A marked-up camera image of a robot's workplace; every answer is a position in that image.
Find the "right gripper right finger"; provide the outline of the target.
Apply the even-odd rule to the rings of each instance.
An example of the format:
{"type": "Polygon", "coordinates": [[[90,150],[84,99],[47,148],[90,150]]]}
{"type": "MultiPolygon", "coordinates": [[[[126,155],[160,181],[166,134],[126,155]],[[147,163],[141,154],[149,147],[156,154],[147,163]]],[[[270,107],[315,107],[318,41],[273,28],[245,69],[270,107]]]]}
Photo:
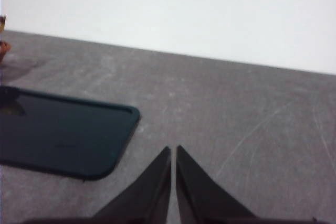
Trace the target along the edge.
{"type": "Polygon", "coordinates": [[[181,223],[264,223],[216,184],[182,146],[176,149],[181,223]]]}

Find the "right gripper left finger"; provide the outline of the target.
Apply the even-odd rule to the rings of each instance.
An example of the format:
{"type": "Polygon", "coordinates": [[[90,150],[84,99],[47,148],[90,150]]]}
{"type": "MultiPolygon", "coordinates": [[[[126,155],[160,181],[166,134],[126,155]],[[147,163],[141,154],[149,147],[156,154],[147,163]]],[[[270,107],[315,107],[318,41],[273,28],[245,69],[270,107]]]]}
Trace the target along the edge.
{"type": "Polygon", "coordinates": [[[93,217],[94,223],[166,223],[171,194],[171,149],[165,147],[141,175],[93,217]]]}

